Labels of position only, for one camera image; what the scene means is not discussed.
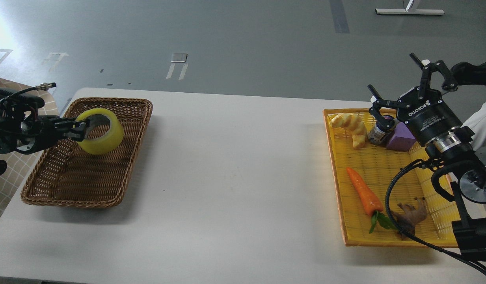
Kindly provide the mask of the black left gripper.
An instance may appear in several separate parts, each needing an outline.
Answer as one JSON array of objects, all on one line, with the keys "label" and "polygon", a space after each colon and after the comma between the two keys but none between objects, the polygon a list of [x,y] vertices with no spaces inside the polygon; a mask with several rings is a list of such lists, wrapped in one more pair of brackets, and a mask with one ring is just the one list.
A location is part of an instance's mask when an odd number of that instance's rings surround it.
[{"label": "black left gripper", "polygon": [[70,139],[82,142],[87,131],[70,131],[86,128],[89,120],[61,118],[59,116],[39,116],[36,120],[28,117],[22,121],[22,153],[36,153],[55,146],[60,140]]}]

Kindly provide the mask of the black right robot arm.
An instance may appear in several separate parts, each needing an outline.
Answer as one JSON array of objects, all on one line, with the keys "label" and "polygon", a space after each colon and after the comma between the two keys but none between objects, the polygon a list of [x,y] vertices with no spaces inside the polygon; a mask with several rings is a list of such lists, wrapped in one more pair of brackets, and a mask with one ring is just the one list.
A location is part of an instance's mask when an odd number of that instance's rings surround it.
[{"label": "black right robot arm", "polygon": [[[468,126],[462,126],[442,98],[456,91],[458,86],[486,86],[486,63],[475,66],[461,62],[448,68],[441,60],[423,62],[414,54],[410,57],[421,69],[421,80],[398,100],[383,99],[373,86],[368,86],[373,95],[369,113],[376,119],[374,128],[369,131],[369,141],[380,144],[400,121],[429,156],[427,160],[411,162],[392,179],[384,198],[385,210],[391,223],[405,236],[450,255],[486,276],[486,218],[471,218],[464,203],[468,200],[486,204],[486,166],[471,146],[475,133]],[[393,187],[416,168],[430,169],[434,190],[446,201],[456,204],[460,219],[452,222],[452,231],[459,254],[419,239],[398,225],[390,214],[389,197]]]}]

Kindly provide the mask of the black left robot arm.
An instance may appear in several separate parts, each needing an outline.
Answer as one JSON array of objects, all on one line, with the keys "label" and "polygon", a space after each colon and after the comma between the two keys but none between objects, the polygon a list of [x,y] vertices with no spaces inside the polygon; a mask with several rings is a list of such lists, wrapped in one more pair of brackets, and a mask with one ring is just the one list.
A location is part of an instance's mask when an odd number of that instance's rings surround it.
[{"label": "black left robot arm", "polygon": [[[51,148],[67,138],[82,142],[89,119],[61,118],[56,115],[40,115],[45,101],[32,95],[32,91],[56,87],[43,83],[25,90],[0,88],[0,154],[18,152],[24,155]],[[0,176],[7,170],[7,162],[0,160]]]}]

